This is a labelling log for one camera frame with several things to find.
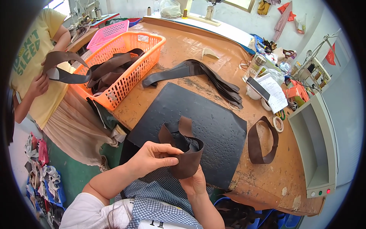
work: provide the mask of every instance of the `orange plastic basket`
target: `orange plastic basket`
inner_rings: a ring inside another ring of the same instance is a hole
[[[105,108],[113,111],[126,97],[130,90],[139,82],[150,69],[156,65],[160,57],[160,49],[165,44],[165,37],[145,32],[125,32],[100,47],[85,60],[91,67],[110,59],[114,53],[125,53],[134,48],[142,49],[145,54],[132,64],[114,84],[99,96],[93,96],[87,84],[72,84],[71,86],[84,99],[87,97],[97,101]],[[75,74],[86,75],[88,68],[80,65]]]

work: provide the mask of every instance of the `red flag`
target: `red flag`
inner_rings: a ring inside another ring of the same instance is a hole
[[[277,9],[281,12],[281,14],[283,14],[283,12],[285,11],[285,9],[288,7],[290,3],[285,3],[282,6],[278,7]],[[294,14],[292,11],[290,11],[290,15],[288,16],[287,21],[292,22],[296,17],[296,14]]]
[[[328,63],[330,63],[331,65],[336,65],[336,63],[334,62],[334,53],[331,48],[329,49],[328,54],[325,56],[325,58],[328,61]]]

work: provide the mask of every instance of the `smartphone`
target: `smartphone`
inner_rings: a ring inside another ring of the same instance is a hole
[[[268,102],[270,94],[255,79],[248,77],[246,83],[251,88],[253,88],[266,102]]]

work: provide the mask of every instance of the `window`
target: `window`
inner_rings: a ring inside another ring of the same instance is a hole
[[[225,0],[224,3],[235,6],[239,9],[247,11],[248,13],[251,12],[253,9],[255,0]]]
[[[65,20],[71,17],[70,15],[70,5],[69,0],[53,0],[48,5],[44,7],[44,9],[54,9],[64,15],[66,15]]]

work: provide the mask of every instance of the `green floor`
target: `green floor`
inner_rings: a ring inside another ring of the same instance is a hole
[[[61,173],[61,180],[66,193],[65,207],[68,207],[75,197],[81,193],[84,186],[94,176],[100,173],[98,166],[88,166],[75,161],[47,139],[49,155],[48,165],[54,166]],[[111,168],[118,166],[121,157],[122,144],[118,148],[104,144],[100,153],[106,155]]]

